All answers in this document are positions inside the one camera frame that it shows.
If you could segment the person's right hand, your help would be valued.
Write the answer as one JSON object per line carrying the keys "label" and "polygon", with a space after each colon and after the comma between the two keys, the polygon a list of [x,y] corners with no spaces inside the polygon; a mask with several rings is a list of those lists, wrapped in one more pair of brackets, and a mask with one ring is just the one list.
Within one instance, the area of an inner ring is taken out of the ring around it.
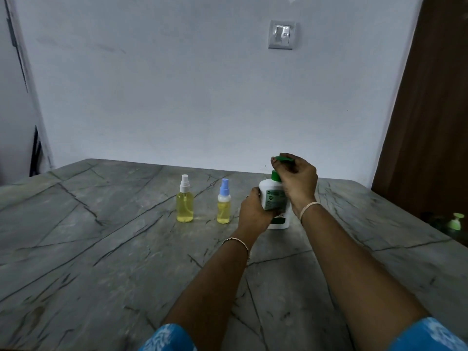
{"label": "person's right hand", "polygon": [[299,218],[301,210],[310,202],[317,201],[315,190],[318,181],[316,168],[299,157],[297,160],[299,172],[295,175],[284,173],[280,176],[285,193],[289,198],[292,210]]}

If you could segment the person's left hand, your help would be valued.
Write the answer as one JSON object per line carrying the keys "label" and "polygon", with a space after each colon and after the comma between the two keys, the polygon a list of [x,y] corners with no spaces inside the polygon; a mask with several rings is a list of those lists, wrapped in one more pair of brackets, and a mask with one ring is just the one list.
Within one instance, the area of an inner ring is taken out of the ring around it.
{"label": "person's left hand", "polygon": [[265,211],[261,200],[249,200],[247,196],[241,204],[238,227],[233,237],[242,240],[251,249],[276,215],[276,211]]}

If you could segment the white green pump bottle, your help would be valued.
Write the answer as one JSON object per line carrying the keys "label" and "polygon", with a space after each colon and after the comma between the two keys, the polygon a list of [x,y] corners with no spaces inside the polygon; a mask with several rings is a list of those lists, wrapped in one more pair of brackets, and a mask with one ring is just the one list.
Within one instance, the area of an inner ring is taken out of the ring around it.
{"label": "white green pump bottle", "polygon": [[276,215],[268,227],[269,230],[284,230],[289,228],[292,215],[292,205],[287,197],[279,174],[273,170],[269,179],[259,183],[261,205],[265,211],[276,211]]}

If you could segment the person's left forearm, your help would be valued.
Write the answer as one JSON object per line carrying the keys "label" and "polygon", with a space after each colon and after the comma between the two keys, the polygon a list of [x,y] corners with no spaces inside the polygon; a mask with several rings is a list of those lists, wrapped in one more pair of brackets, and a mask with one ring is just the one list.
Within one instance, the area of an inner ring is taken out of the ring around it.
{"label": "person's left forearm", "polygon": [[163,324],[181,326],[199,351],[219,351],[244,270],[242,244],[221,245],[174,303]]}

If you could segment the person's right forearm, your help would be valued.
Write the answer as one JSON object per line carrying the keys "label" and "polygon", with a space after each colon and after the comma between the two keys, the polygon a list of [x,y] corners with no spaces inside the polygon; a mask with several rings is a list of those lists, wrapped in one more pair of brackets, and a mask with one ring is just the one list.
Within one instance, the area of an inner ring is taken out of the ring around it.
{"label": "person's right forearm", "polygon": [[360,351],[385,351],[430,313],[321,205],[302,226]]}

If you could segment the blue-capped yellow spray bottle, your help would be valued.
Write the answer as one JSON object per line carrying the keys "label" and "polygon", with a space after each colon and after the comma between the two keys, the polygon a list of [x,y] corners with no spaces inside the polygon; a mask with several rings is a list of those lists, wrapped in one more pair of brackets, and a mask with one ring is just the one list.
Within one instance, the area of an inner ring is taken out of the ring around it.
{"label": "blue-capped yellow spray bottle", "polygon": [[219,224],[228,224],[231,216],[231,195],[229,179],[223,178],[218,195],[218,213],[217,222]]}

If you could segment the pale wrist band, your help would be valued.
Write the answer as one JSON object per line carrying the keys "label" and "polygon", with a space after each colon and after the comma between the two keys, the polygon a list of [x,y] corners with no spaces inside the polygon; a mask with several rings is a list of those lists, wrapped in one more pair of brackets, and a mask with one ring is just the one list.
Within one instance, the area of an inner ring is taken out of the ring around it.
{"label": "pale wrist band", "polygon": [[310,203],[308,203],[306,206],[304,206],[304,208],[301,210],[300,215],[299,215],[299,220],[300,220],[301,223],[302,223],[302,218],[303,218],[305,212],[306,212],[310,207],[312,207],[312,206],[314,206],[314,205],[321,205],[321,204],[320,204],[319,202],[317,202],[317,201],[315,201],[315,202],[310,202]]}

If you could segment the thin gold bangle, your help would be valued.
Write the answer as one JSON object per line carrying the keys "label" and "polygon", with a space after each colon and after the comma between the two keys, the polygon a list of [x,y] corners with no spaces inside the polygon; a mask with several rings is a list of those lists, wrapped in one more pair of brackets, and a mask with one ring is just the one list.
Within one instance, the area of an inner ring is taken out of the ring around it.
{"label": "thin gold bangle", "polygon": [[224,245],[225,243],[229,242],[229,241],[235,241],[235,242],[238,242],[240,244],[243,245],[243,247],[245,248],[246,252],[247,252],[247,262],[250,261],[250,249],[249,247],[247,246],[247,244],[245,242],[243,242],[242,240],[236,238],[236,237],[229,237],[227,239],[225,239],[221,245]]}

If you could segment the white-capped yellow spray bottle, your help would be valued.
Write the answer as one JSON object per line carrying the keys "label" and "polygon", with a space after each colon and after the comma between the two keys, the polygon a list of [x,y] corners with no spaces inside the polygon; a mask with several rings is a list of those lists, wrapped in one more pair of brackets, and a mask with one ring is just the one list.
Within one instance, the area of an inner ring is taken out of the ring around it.
{"label": "white-capped yellow spray bottle", "polygon": [[181,176],[180,190],[176,196],[176,218],[178,222],[189,223],[194,218],[194,195],[190,191],[188,175]]}

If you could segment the brown wooden door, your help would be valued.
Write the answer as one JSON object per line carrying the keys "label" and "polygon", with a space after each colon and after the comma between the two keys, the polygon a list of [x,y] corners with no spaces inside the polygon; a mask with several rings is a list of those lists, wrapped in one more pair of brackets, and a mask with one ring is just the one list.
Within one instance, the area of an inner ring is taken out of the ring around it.
{"label": "brown wooden door", "polygon": [[468,248],[468,0],[422,1],[371,189]]}

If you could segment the blue patterned sleeve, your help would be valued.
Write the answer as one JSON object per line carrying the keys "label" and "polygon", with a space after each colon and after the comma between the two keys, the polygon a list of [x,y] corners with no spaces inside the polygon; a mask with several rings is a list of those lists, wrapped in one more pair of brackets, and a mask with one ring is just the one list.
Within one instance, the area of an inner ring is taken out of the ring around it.
{"label": "blue patterned sleeve", "polygon": [[468,345],[437,319],[427,317],[404,330],[388,351],[468,351]]}
{"label": "blue patterned sleeve", "polygon": [[159,327],[137,351],[198,351],[190,335],[179,325]]}

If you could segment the light green pump dispenser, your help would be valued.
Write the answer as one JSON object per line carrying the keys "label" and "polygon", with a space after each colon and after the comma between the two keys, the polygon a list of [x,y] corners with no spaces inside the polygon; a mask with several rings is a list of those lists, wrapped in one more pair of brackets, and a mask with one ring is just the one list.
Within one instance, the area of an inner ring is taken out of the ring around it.
{"label": "light green pump dispenser", "polygon": [[455,233],[461,232],[461,230],[462,230],[462,228],[461,228],[461,220],[462,220],[464,217],[465,217],[464,214],[454,212],[454,213],[453,213],[453,218],[452,218],[451,220],[449,220],[448,223],[447,223],[447,229],[448,229],[450,232],[455,232]]}

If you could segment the white wall light switch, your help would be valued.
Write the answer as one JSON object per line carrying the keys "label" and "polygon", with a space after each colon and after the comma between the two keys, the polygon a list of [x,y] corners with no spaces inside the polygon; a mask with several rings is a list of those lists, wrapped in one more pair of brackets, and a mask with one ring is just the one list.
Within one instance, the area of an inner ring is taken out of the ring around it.
{"label": "white wall light switch", "polygon": [[293,50],[297,22],[271,20],[268,32],[268,49]]}

